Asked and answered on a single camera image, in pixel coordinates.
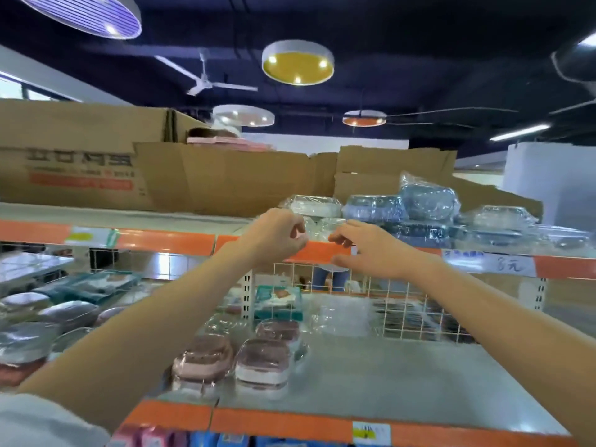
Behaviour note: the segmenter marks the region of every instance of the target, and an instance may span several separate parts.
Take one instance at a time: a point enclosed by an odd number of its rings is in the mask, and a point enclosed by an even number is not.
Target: sleeve
[[[0,447],[104,447],[109,433],[49,400],[0,393]]]

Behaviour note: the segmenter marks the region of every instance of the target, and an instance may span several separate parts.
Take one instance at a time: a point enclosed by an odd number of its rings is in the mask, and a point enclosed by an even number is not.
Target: forearm
[[[583,445],[594,445],[596,341],[440,258],[424,255],[413,283],[462,326]]]
[[[22,383],[19,392],[115,430],[252,267],[236,243],[91,332]]]

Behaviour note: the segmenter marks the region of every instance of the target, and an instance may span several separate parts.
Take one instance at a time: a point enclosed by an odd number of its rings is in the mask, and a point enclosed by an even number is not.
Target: ceiling
[[[487,141],[497,133],[547,121],[554,127],[540,135],[545,141],[596,144],[596,105],[549,115],[594,98],[558,75],[550,54],[557,52],[564,76],[596,80],[596,51],[576,46],[596,29],[596,0],[135,1],[142,35],[121,42],[3,0],[0,43],[137,105],[199,117],[220,104],[261,106],[277,121],[259,132],[410,138],[412,147],[469,156],[508,144]],[[288,38],[329,48],[333,77],[307,87],[269,79],[263,48]],[[212,81],[259,91],[213,88],[190,97],[194,82],[153,58],[200,74],[199,53]],[[412,114],[466,106],[497,110]],[[358,109],[391,116],[368,129],[341,123]]]

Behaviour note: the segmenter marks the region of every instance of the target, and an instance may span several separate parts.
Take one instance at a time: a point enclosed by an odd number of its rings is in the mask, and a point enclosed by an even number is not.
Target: orange ceiling lamp
[[[326,82],[335,72],[333,53],[306,40],[280,40],[263,50],[263,72],[276,82],[311,86]]]
[[[387,114],[377,110],[348,111],[342,122],[350,127],[379,127],[387,122]]]

